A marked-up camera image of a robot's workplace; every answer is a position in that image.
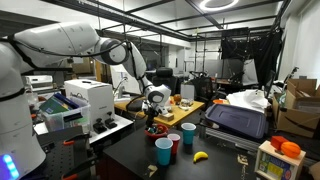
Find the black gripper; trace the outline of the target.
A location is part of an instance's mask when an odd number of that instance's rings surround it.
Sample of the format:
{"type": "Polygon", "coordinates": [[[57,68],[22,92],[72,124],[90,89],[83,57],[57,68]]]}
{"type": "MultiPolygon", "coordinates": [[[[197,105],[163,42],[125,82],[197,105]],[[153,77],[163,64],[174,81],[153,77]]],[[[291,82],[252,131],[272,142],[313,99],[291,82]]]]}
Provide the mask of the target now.
{"type": "Polygon", "coordinates": [[[146,126],[151,127],[154,123],[154,118],[157,117],[159,113],[153,108],[148,108],[145,111],[145,115],[147,116],[146,126]]]}

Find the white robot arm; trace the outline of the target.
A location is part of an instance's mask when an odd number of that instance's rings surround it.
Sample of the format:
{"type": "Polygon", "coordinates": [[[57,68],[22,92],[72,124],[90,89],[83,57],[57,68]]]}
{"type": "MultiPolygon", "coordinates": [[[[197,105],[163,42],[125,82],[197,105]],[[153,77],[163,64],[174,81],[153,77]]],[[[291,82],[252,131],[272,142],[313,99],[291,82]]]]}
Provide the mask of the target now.
{"type": "Polygon", "coordinates": [[[0,180],[19,180],[46,160],[22,75],[81,57],[123,66],[137,80],[148,107],[157,115],[168,113],[171,90],[147,79],[145,60],[128,40],[101,37],[85,22],[54,23],[8,35],[0,41],[0,180]]]}

